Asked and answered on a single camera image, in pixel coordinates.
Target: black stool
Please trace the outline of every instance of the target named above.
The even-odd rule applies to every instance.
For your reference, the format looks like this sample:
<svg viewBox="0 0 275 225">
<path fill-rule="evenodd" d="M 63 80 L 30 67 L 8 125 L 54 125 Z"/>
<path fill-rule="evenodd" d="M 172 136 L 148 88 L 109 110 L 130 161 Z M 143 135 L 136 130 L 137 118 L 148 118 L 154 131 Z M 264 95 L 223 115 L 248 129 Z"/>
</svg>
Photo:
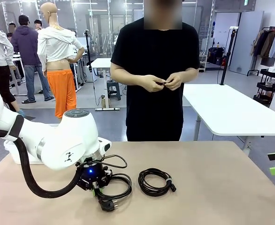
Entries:
<svg viewBox="0 0 275 225">
<path fill-rule="evenodd" d="M 108 98 L 118 98 L 118 101 L 120 101 L 120 91 L 119 91 L 119 83 L 114 80 L 107 81 L 107 92 L 108 92 Z"/>
</svg>

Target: sneaker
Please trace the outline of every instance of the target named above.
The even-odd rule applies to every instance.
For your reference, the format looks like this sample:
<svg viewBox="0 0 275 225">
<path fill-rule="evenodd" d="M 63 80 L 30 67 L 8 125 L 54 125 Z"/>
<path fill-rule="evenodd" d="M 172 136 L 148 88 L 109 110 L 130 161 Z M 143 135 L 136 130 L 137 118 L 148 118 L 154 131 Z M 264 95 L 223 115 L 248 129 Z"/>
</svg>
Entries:
<svg viewBox="0 0 275 225">
<path fill-rule="evenodd" d="M 22 104 L 29 104 L 29 103 L 35 103 L 36 101 L 29 101 L 29 99 L 26 99 L 25 101 L 22 101 Z"/>
<path fill-rule="evenodd" d="M 17 111 L 18 114 L 20 114 L 22 117 L 25 117 L 25 113 L 22 109 L 20 109 L 20 111 Z"/>
<path fill-rule="evenodd" d="M 49 97 L 49 98 L 45 99 L 45 102 L 50 101 L 50 100 L 52 100 L 52 99 L 54 99 L 54 97 L 53 97 L 53 96 L 51 96 L 51 97 Z"/>
</svg>

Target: white door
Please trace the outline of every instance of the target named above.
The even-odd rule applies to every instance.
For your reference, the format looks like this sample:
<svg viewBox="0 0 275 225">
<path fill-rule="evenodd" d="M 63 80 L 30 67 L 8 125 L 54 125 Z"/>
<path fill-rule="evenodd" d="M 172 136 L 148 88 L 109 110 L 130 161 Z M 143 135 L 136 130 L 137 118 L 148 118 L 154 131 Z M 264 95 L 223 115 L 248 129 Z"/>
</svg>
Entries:
<svg viewBox="0 0 275 225">
<path fill-rule="evenodd" d="M 244 12 L 241 14 L 238 34 L 232 55 L 230 71 L 246 75 L 251 69 L 252 45 L 262 26 L 264 11 Z"/>
</svg>

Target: brown table top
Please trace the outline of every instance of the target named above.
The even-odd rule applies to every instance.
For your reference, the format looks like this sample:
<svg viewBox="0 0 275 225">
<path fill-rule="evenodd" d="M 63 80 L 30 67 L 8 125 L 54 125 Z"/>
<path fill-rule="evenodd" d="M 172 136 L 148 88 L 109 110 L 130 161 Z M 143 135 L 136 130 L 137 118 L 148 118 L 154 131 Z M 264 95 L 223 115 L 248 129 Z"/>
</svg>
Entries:
<svg viewBox="0 0 275 225">
<path fill-rule="evenodd" d="M 275 186 L 232 142 L 114 142 L 107 153 L 126 159 L 128 168 L 112 170 L 133 181 L 132 194 L 111 213 L 80 187 L 57 199 L 35 196 L 20 165 L 5 157 L 0 162 L 0 225 L 275 225 Z M 141 192 L 138 174 L 151 167 L 168 172 L 177 191 L 158 198 Z M 64 187 L 75 172 L 73 166 L 58 172 L 44 165 L 31 168 L 48 190 Z M 149 182 L 164 184 L 156 177 Z M 125 189 L 125 184 L 110 183 L 104 193 Z"/>
</svg>

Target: purple hooded jacket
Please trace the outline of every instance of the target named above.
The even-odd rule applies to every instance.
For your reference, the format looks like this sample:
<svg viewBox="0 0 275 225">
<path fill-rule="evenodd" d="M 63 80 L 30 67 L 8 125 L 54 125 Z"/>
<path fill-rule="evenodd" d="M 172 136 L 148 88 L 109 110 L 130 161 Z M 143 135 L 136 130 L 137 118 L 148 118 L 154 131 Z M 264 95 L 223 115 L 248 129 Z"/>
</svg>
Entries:
<svg viewBox="0 0 275 225">
<path fill-rule="evenodd" d="M 18 27 L 11 38 L 11 43 L 15 52 L 20 52 L 24 65 L 41 64 L 37 55 L 37 37 L 38 33 L 28 27 Z"/>
</svg>

